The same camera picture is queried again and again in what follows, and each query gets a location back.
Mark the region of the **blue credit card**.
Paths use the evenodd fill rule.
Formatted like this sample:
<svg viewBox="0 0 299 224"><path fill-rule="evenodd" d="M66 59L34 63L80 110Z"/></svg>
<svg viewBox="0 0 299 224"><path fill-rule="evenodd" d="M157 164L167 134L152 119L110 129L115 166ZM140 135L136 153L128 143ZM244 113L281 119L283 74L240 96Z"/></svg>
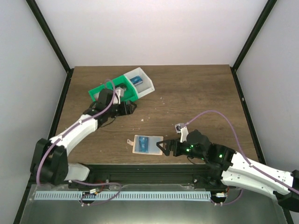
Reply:
<svg viewBox="0 0 299 224"><path fill-rule="evenodd" d="M148 153L149 152L149 137L139 136L135 151L139 152L139 153Z"/></svg>

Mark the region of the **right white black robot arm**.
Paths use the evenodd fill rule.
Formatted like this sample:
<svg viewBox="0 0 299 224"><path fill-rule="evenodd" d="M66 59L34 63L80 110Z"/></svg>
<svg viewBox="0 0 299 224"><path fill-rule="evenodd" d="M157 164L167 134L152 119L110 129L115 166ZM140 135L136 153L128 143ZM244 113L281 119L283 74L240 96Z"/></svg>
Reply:
<svg viewBox="0 0 299 224"><path fill-rule="evenodd" d="M207 181L213 188L223 184L250 190L277 201L284 209L299 211L298 170L288 172L253 161L229 147L212 143L198 130L182 131L180 139L156 145L166 156L185 155L203 160L212 170Z"/></svg>

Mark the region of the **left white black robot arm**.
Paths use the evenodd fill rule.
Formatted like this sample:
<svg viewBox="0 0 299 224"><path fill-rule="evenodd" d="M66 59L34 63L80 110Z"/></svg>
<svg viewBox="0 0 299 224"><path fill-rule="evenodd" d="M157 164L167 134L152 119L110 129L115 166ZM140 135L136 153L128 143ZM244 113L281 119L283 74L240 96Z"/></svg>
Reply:
<svg viewBox="0 0 299 224"><path fill-rule="evenodd" d="M69 154L109 118L130 115L136 108L134 102L121 100L121 90L101 90L98 99L90 104L74 124L62 133L50 139L41 138L36 143L30 167L36 183L59 185L65 181L79 181L84 188L91 188L95 184L95 176L87 166L69 163Z"/></svg>

